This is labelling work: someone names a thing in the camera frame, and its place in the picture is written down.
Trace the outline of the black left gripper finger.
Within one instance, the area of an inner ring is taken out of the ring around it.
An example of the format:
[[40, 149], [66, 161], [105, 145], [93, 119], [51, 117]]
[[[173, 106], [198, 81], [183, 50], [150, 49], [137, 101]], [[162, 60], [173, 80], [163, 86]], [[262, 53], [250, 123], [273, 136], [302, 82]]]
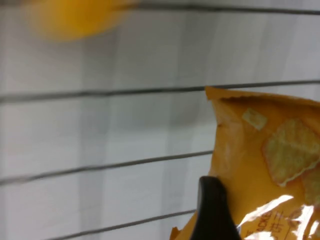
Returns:
[[213, 176], [199, 179], [196, 221], [190, 240], [240, 240], [222, 182]]

